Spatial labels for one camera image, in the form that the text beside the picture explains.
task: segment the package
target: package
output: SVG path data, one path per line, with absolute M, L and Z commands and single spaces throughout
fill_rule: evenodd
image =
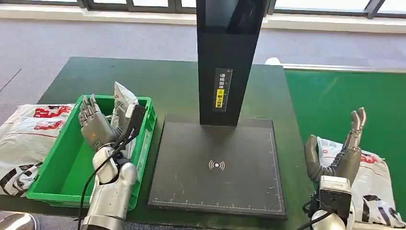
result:
M 136 105 L 138 104 L 138 99 L 137 97 L 129 91 L 127 88 L 125 88 L 123 85 L 121 85 L 118 82 L 114 83 L 114 110 L 113 110 L 113 115 L 112 115 L 112 120 L 110 125 L 113 128 L 116 128 L 119 122 L 119 119 L 126 119 L 125 117 L 125 112 L 124 113 L 119 113 L 118 112 L 118 107 L 121 107 L 124 111 L 127 111 L 128 107 L 130 105 Z M 125 150 L 122 151 L 123 155 L 127 158 L 131 158 L 131 154 L 133 153 L 135 147 L 135 139 L 132 140 L 130 143 L 127 144 L 125 147 Z
M 0 194 L 25 196 L 73 106 L 22 105 L 0 126 Z
M 342 144 L 317 137 L 321 165 L 329 166 L 341 151 Z M 406 224 L 396 212 L 391 177 L 385 161 L 362 150 L 360 168 L 351 186 L 355 221 L 404 228 Z

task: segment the robotic hand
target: robotic hand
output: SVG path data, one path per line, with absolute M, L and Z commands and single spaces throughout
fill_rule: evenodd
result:
M 317 138 L 311 135 L 305 144 L 307 175 L 318 183 L 318 191 L 303 206 L 315 230 L 350 230 L 354 221 L 350 187 L 360 167 L 359 143 L 366 121 L 364 108 L 351 112 L 352 123 L 344 145 L 328 166 L 320 165 L 316 152 Z
M 101 113 L 94 95 L 89 99 L 84 97 L 80 107 L 81 132 L 89 146 L 96 151 L 92 160 L 95 171 L 82 195 L 81 205 L 86 187 L 95 175 L 90 208 L 82 226 L 81 209 L 79 211 L 78 229 L 81 230 L 120 230 L 127 214 L 136 169 L 121 151 L 138 135 L 145 108 L 135 105 L 130 118 L 125 117 L 126 111 L 120 105 L 116 105 L 115 109 L 119 109 L 117 113 L 121 120 L 116 128 L 112 128 Z

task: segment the green tabletop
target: green tabletop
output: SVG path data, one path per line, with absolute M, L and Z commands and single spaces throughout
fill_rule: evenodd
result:
M 385 158 L 396 210 L 405 216 L 406 70 L 287 69 L 285 75 L 303 142 L 310 134 L 344 142 L 351 110 L 365 107 L 360 147 Z
M 305 173 L 303 145 L 281 66 L 253 65 L 241 117 L 274 121 L 288 220 L 147 208 L 159 138 L 166 113 L 198 115 L 196 62 L 72 57 L 39 104 L 74 103 L 82 94 L 113 95 L 118 81 L 137 96 L 153 100 L 158 116 L 136 208 L 127 221 L 225 229 L 295 229 L 307 222 L 301 206 L 312 192 Z M 0 209 L 76 216 L 74 208 L 50 207 L 18 197 L 0 197 Z

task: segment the wireless icon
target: wireless icon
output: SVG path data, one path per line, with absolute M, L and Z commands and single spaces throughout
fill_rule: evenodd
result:
M 220 161 L 219 163 L 215 163 L 213 160 L 209 161 L 209 169 L 212 170 L 213 168 L 219 168 L 221 171 L 224 170 L 226 164 L 224 161 Z

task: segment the green plastic crate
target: green plastic crate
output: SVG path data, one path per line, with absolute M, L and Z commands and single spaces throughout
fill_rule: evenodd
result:
M 83 187 L 93 172 L 92 158 L 94 152 L 85 143 L 80 132 L 78 115 L 83 96 L 79 97 L 69 118 L 59 133 L 52 149 L 41 166 L 38 175 L 27 192 L 27 198 L 45 201 L 51 206 L 79 207 Z M 95 96 L 105 115 L 110 115 L 114 108 L 113 96 Z M 131 162 L 137 167 L 137 182 L 133 186 L 128 210 L 133 210 L 137 203 L 144 166 L 149 145 L 152 140 L 157 120 L 151 98 L 138 97 L 138 102 L 146 108 L 139 135 L 135 139 L 135 148 Z M 84 206 L 89 206 L 94 181 L 86 190 Z

